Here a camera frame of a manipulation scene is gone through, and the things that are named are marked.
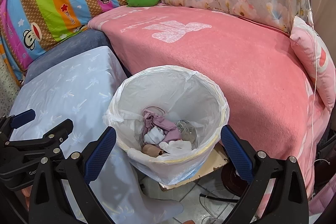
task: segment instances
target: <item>blue cushion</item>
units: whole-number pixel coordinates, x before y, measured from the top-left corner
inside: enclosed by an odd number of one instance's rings
[[[93,29],[80,32],[56,45],[31,63],[24,84],[58,63],[100,46],[108,46],[112,49],[110,40],[103,32]]]

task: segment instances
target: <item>white cord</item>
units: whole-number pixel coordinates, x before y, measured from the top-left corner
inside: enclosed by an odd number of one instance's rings
[[[314,143],[314,106],[315,106],[316,83],[317,83],[317,49],[316,49],[316,34],[315,34],[315,28],[314,28],[314,22],[313,22],[313,13],[311,11],[311,6],[310,6],[310,0],[308,0],[308,5],[309,5],[308,22],[309,22],[309,24],[311,25],[311,27],[312,27],[312,29],[314,31],[315,68],[316,68],[315,87],[314,87],[314,100],[313,100],[313,109],[312,109],[312,113],[311,113],[311,148],[310,148],[310,154],[309,154],[309,160],[308,160],[308,162],[310,162],[311,153],[313,151],[313,143]],[[310,168],[307,167],[306,174],[304,175],[304,180],[306,179],[308,170]]]
[[[314,165],[314,163],[316,163],[316,162],[319,161],[319,160],[324,160],[324,161],[326,161],[326,162],[330,165],[330,162],[327,161],[327,160],[325,160],[325,159],[318,159],[318,160],[315,160],[315,161],[313,162],[313,165]]]
[[[219,219],[219,217],[221,216],[221,215],[219,215],[218,217],[215,217],[211,212],[210,212],[210,210],[208,210],[208,208],[206,207],[206,205],[205,205],[205,201],[206,201],[206,199],[207,199],[207,197],[210,195],[210,194],[212,194],[213,192],[217,192],[217,191],[226,191],[225,189],[219,189],[219,190],[213,190],[213,191],[211,191],[210,193],[208,193],[206,196],[205,196],[205,198],[204,198],[204,205],[202,204],[202,202],[201,202],[201,197],[199,197],[199,202],[200,202],[200,204],[202,205],[202,207],[208,212],[208,214],[210,214],[209,216],[206,216],[206,217],[204,217],[203,219],[202,219],[202,222],[201,222],[201,224],[203,224],[203,221],[206,219],[206,218],[208,218],[208,217],[212,217],[213,219],[210,219],[210,221],[209,221],[209,223],[208,224],[215,224],[215,222]],[[227,203],[227,205],[226,205],[226,207],[224,208],[224,210],[229,206],[229,204],[230,204],[231,202],[228,202]]]

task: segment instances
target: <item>pink cloth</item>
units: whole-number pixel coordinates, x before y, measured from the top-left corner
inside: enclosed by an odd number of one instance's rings
[[[309,214],[315,215],[322,213],[336,193],[336,174],[331,180],[318,192],[316,196],[309,202]]]
[[[154,126],[157,126],[163,130],[165,135],[165,138],[162,140],[163,142],[169,143],[170,141],[177,141],[181,139],[181,133],[179,132],[176,124],[164,117],[166,114],[165,112],[163,116],[159,116],[155,112],[150,111],[149,108],[150,107],[143,111],[145,126],[142,130],[142,138],[149,130],[151,130]]]
[[[118,7],[88,27],[109,37],[132,74],[168,64],[208,76],[223,90],[238,136],[271,157],[297,157],[312,194],[316,144],[330,114],[316,93],[312,139],[312,83],[283,32],[221,12],[171,6]]]

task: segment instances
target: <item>white plastic bag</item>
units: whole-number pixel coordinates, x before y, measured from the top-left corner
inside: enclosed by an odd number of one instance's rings
[[[142,111],[157,106],[172,122],[185,120],[196,129],[198,147],[183,155],[157,158],[141,152]],[[220,140],[229,119],[229,106],[220,87],[198,71],[179,66],[143,70],[126,79],[112,98],[104,121],[117,131],[117,144],[130,162],[152,179],[171,185],[192,177]]]

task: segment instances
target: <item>white plastic sheet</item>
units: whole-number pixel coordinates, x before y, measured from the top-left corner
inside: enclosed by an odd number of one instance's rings
[[[196,129],[198,147],[183,155],[157,158],[141,152],[142,111],[157,106],[172,122],[186,120]],[[148,68],[126,79],[112,98],[104,121],[117,131],[117,144],[130,162],[152,179],[175,184],[193,176],[220,140],[229,119],[220,87],[198,71],[179,66]]]
[[[73,121],[73,132],[60,147],[66,158],[75,151],[83,151],[106,129],[102,116],[125,79],[117,58],[107,46],[83,52],[53,66],[21,88],[10,115],[32,108],[36,118],[14,129],[10,140],[42,138],[44,133],[69,118]],[[63,180],[63,186],[73,213],[85,222],[68,181]],[[117,145],[90,188],[117,224],[161,223],[183,211],[182,204],[177,201],[145,196],[129,158]]]

